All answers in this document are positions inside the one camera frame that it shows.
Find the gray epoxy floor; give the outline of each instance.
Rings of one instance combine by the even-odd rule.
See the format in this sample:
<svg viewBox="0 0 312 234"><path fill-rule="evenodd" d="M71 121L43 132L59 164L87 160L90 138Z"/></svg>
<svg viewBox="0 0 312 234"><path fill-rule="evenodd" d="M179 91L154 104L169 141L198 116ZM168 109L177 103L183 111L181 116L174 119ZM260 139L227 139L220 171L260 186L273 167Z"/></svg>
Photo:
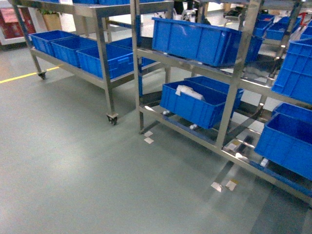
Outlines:
<svg viewBox="0 0 312 234"><path fill-rule="evenodd" d="M0 62L1 80L35 71L25 48ZM189 76L172 69L172 80ZM237 166L222 181L236 179L233 192L213 189L227 161L186 137L157 125L146 143L133 82L114 90L113 127L101 89L61 69L47 77L0 84L1 234L312 233L305 203Z"/></svg>

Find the blue plastic bin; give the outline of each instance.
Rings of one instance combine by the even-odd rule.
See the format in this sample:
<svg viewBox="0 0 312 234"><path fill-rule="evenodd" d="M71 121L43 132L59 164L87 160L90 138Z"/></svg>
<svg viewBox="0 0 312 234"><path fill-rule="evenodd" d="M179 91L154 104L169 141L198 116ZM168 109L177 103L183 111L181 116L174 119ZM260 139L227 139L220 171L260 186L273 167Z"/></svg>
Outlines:
<svg viewBox="0 0 312 234"><path fill-rule="evenodd" d="M307 27L306 30L301 34L300 39L312 38L312 27Z"/></svg>
<svg viewBox="0 0 312 234"><path fill-rule="evenodd" d="M216 67L234 65L240 31L173 19L153 20L153 49ZM261 44L262 39L252 38L246 62L256 60Z"/></svg>
<svg viewBox="0 0 312 234"><path fill-rule="evenodd" d="M60 30L44 32L44 33L33 33L29 35L33 41L33 45L37 50L40 50L46 54L54 56L54 51L51 43L65 38L78 37L75 34L63 32Z"/></svg>
<svg viewBox="0 0 312 234"><path fill-rule="evenodd" d="M281 103L278 106L276 106L274 110L272 111L272 116L274 116L276 113L280 113L286 116L296 118L301 121L312 123L312 111L311 110L308 110L299 106L291 105L289 103Z"/></svg>
<svg viewBox="0 0 312 234"><path fill-rule="evenodd" d="M271 24L272 21L259 20L254 27L253 35L260 38L263 37L265 31Z"/></svg>
<svg viewBox="0 0 312 234"><path fill-rule="evenodd" d="M195 82L197 84L204 85L204 86L206 86L208 88L217 90L217 91L222 92L222 93L224 93L226 95L228 94L229 88L230 88L229 84L226 84L226 83L223 83L221 81L214 80L214 79L211 79L211 78L208 78L208 77L203 77L203 76L185 78L185 80L188 80L188 81L191 81L191 82ZM240 100L242 99L243 94L244 94L244 90L243 89L239 89L237 91L236 98L235 98L235 103L234 103L234 106L233 106L233 110L236 110L239 107Z"/></svg>
<svg viewBox="0 0 312 234"><path fill-rule="evenodd" d="M140 3L164 1L164 0L141 0ZM130 0L99 0L102 5L125 5L130 4Z"/></svg>
<svg viewBox="0 0 312 234"><path fill-rule="evenodd" d="M272 91L312 104L312 39L291 41Z"/></svg>
<svg viewBox="0 0 312 234"><path fill-rule="evenodd" d="M178 85L186 85L202 94L205 101L181 93L176 94ZM209 129L222 119L226 94L188 80L163 84L160 106L184 119Z"/></svg>
<svg viewBox="0 0 312 234"><path fill-rule="evenodd" d="M98 0L73 0L73 3L81 3L81 4L99 4Z"/></svg>
<svg viewBox="0 0 312 234"><path fill-rule="evenodd" d="M69 38L52 42L55 57L75 67L80 67L77 50L96 46L97 42L87 38Z"/></svg>
<svg viewBox="0 0 312 234"><path fill-rule="evenodd" d="M116 40L110 43L111 45L116 45L122 48L126 48L126 49L130 49L132 50L132 38L125 38L125 39L121 39L121 40ZM142 58L142 65L147 66L149 64L152 64L156 61L151 60L149 58Z"/></svg>
<svg viewBox="0 0 312 234"><path fill-rule="evenodd" d="M284 32L287 30L287 22L289 20L289 17L283 17L279 22L272 24L267 29L267 39L273 39L273 40L282 40L284 36ZM297 18L296 24L292 29L292 33L296 31L300 26L301 18Z"/></svg>
<svg viewBox="0 0 312 234"><path fill-rule="evenodd" d="M126 48L106 45L110 78L114 79L133 71L133 52ZM77 51L82 70L103 78L98 47Z"/></svg>
<svg viewBox="0 0 312 234"><path fill-rule="evenodd" d="M263 20L263 21L274 21L275 16L274 15L270 15L270 14L261 14L258 17L258 20Z"/></svg>
<svg viewBox="0 0 312 234"><path fill-rule="evenodd" d="M265 124L254 151L312 180L311 123L277 114Z"/></svg>

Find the yellow floor line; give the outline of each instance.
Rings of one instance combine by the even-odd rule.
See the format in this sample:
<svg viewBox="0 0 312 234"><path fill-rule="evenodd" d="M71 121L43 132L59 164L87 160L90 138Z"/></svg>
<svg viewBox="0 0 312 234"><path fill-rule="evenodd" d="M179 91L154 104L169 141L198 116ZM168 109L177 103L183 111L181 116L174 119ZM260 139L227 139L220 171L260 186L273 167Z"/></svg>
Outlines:
<svg viewBox="0 0 312 234"><path fill-rule="evenodd" d="M47 69L47 71L52 71L52 70L55 70L55 69L58 69L58 68L59 67L52 67L52 68ZM33 72L33 73L29 73L29 74L22 75L22 76L19 76L19 77L14 77L14 78L10 78L10 79L0 80L0 84L6 83L6 82L9 82L9 81L13 81L13 80L16 80L16 79L22 79L22 78L25 78L25 77L30 77L30 76L33 76L33 75L36 75L36 74L37 74L37 72Z"/></svg>

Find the bin handle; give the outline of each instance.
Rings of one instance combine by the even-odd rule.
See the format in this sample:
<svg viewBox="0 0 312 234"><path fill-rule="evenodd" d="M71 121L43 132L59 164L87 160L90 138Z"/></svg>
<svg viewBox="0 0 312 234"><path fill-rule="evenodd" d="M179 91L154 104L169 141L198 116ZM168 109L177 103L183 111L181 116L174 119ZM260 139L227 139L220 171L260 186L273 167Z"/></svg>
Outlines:
<svg viewBox="0 0 312 234"><path fill-rule="evenodd" d="M118 64L129 62L129 58L122 58L118 60Z"/></svg>

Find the potted plant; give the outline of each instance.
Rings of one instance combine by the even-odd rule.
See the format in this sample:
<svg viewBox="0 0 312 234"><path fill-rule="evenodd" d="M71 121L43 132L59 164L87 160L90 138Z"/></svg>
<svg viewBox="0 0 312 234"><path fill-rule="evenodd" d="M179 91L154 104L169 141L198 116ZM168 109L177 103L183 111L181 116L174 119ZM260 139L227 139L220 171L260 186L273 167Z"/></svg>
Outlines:
<svg viewBox="0 0 312 234"><path fill-rule="evenodd" d="M55 11L39 9L48 31L62 30L59 14Z"/></svg>

